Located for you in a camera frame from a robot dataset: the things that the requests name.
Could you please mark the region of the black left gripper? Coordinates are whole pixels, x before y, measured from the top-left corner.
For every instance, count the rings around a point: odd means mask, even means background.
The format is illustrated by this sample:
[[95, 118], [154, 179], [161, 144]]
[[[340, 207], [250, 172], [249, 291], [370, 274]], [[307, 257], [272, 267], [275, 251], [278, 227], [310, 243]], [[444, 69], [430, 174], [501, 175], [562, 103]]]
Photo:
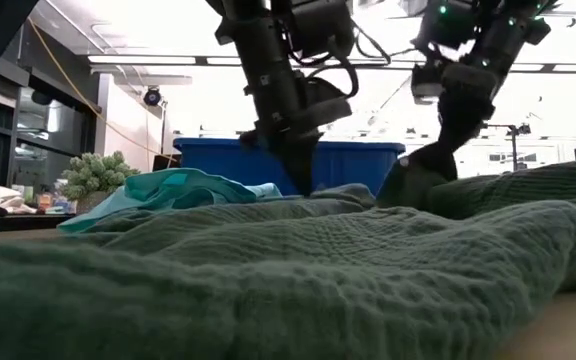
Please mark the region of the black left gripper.
[[346, 96], [324, 79], [309, 79], [302, 86], [305, 105], [275, 120], [259, 119], [255, 128], [241, 134], [245, 147], [270, 148], [295, 190], [303, 196], [313, 191], [313, 158], [318, 139], [303, 139], [319, 126], [352, 114]]

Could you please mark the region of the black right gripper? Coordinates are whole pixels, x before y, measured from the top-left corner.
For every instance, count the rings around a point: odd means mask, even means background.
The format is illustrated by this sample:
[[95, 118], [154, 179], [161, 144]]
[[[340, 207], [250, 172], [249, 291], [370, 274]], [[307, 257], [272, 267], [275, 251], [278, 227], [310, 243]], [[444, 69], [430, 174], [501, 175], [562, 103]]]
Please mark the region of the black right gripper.
[[444, 92], [475, 97], [441, 97], [439, 100], [438, 144], [445, 150], [457, 150], [490, 118], [493, 105], [488, 100], [497, 95], [498, 78], [486, 69], [462, 63], [426, 63], [413, 67], [411, 93], [415, 99], [439, 98]]

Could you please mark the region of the teal shirt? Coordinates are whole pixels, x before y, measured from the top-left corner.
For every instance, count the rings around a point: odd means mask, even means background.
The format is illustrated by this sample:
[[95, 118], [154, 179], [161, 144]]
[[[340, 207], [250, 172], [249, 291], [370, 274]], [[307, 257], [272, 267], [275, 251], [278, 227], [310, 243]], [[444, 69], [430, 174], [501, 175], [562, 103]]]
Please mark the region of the teal shirt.
[[128, 177], [123, 186], [100, 204], [57, 228], [64, 233], [82, 232], [105, 217], [129, 209], [189, 209], [204, 205], [254, 203], [280, 196], [279, 188], [273, 183], [246, 186], [199, 169], [170, 168]]

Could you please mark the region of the dark green knit garment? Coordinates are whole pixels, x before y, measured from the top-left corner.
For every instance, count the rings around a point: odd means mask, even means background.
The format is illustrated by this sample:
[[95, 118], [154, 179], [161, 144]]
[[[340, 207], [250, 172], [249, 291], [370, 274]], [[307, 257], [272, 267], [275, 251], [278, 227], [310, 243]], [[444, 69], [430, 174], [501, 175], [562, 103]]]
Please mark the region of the dark green knit garment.
[[306, 199], [130, 211], [0, 243], [0, 360], [493, 360], [576, 290], [576, 161], [434, 155]]

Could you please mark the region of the black metal gantry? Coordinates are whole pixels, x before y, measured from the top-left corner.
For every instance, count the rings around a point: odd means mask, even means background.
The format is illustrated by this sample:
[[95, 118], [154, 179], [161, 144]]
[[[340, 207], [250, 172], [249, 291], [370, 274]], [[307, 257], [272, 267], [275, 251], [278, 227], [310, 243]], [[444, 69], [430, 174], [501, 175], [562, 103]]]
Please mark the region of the black metal gantry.
[[506, 128], [507, 136], [511, 137], [512, 145], [512, 164], [513, 170], [517, 171], [519, 169], [518, 165], [518, 153], [517, 153], [517, 137], [519, 135], [528, 135], [531, 133], [531, 128], [529, 124], [521, 124], [519, 126], [512, 124], [486, 124], [486, 128]]

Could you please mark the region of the blue plastic bin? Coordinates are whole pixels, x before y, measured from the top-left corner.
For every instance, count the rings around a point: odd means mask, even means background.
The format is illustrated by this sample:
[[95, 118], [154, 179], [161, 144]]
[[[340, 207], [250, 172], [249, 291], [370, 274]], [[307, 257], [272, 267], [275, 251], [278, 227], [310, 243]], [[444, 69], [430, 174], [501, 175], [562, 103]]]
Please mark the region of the blue plastic bin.
[[[244, 185], [274, 183], [284, 195], [298, 193], [272, 155], [258, 148], [244, 149], [236, 139], [177, 138], [173, 145], [182, 154], [183, 167]], [[392, 164], [405, 151], [400, 143], [321, 141], [313, 157], [313, 187], [357, 183], [376, 194]]]

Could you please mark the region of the black speaker box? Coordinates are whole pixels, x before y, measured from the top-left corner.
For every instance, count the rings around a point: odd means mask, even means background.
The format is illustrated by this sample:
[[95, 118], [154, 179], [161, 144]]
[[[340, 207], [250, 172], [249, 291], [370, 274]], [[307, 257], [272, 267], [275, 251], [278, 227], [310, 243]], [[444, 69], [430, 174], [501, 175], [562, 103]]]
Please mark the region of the black speaker box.
[[169, 168], [179, 168], [181, 165], [181, 154], [164, 154], [155, 155], [152, 165], [152, 171], [160, 171]]

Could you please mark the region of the potted green succulent plant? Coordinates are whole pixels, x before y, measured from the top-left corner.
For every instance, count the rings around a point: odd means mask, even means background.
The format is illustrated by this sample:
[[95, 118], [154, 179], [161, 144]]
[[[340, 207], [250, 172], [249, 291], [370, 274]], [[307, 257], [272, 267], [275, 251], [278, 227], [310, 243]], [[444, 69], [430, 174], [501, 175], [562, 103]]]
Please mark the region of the potted green succulent plant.
[[89, 212], [123, 186], [128, 177], [139, 173], [125, 162], [121, 151], [107, 156], [84, 153], [73, 157], [69, 168], [62, 172], [67, 183], [61, 192], [76, 203], [76, 214], [80, 215]]

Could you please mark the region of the white crumpled cloth pile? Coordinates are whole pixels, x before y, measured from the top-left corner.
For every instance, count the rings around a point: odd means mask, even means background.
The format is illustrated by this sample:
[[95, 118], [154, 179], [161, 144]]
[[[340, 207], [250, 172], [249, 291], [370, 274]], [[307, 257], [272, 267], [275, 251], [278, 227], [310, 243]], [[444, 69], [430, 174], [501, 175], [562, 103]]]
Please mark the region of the white crumpled cloth pile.
[[0, 186], [0, 207], [11, 214], [35, 214], [36, 209], [25, 203], [23, 194], [17, 190]]

